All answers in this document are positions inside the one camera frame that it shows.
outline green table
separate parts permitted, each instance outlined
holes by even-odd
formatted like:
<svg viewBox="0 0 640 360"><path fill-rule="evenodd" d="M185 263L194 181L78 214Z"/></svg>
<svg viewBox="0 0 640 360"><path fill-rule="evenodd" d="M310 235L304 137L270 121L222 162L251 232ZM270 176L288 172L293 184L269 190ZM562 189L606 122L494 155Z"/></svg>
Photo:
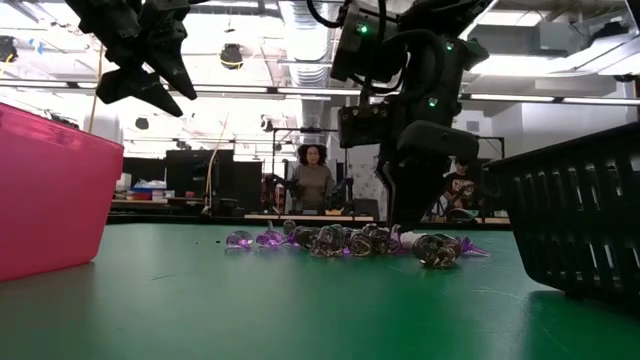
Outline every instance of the green table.
<svg viewBox="0 0 640 360"><path fill-rule="evenodd" d="M109 226L93 263L0 284L0 359L638 357L638 322L531 281L510 233L467 233L494 256L429 271L225 253L232 230Z"/></svg>

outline green indicator light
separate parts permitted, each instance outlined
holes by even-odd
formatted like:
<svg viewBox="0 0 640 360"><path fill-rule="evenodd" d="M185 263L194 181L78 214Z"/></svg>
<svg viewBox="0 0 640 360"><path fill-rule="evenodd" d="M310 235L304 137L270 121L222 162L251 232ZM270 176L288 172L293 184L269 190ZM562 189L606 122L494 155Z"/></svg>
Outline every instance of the green indicator light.
<svg viewBox="0 0 640 360"><path fill-rule="evenodd" d="M358 24L356 26L356 30L360 33L360 34L366 34L369 32L369 28L367 27L367 25L365 24Z"/></svg>

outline box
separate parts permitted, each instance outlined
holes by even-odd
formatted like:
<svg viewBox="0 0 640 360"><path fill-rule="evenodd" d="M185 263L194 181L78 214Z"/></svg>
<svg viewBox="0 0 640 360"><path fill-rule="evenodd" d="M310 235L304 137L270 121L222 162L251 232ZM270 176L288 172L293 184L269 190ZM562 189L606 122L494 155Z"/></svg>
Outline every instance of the box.
<svg viewBox="0 0 640 360"><path fill-rule="evenodd" d="M120 144L0 104L0 281L97 255L123 152Z"/></svg>

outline person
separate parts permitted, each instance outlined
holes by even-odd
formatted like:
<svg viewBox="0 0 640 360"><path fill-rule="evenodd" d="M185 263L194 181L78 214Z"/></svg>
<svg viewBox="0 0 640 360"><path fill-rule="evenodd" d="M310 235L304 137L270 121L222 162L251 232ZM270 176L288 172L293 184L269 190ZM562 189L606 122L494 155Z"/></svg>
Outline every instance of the person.
<svg viewBox="0 0 640 360"><path fill-rule="evenodd" d="M470 209L473 207L475 180L468 174L469 161L461 158L455 160L456 171L445 176L444 197L447 199L447 210Z"/></svg>
<svg viewBox="0 0 640 360"><path fill-rule="evenodd" d="M335 185L331 170L326 166L327 148L321 145L303 145L298 148L300 165L294 171L297 183L294 208L302 210L325 210L325 198Z"/></svg>

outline clear glass object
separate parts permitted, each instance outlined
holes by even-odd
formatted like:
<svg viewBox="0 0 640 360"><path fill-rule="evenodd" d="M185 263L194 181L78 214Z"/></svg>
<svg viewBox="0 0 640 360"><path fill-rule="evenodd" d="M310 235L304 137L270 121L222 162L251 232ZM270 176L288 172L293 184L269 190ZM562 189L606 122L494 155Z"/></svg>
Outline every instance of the clear glass object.
<svg viewBox="0 0 640 360"><path fill-rule="evenodd" d="M227 247L231 249L251 249L253 235L244 230L237 230L227 236Z"/></svg>

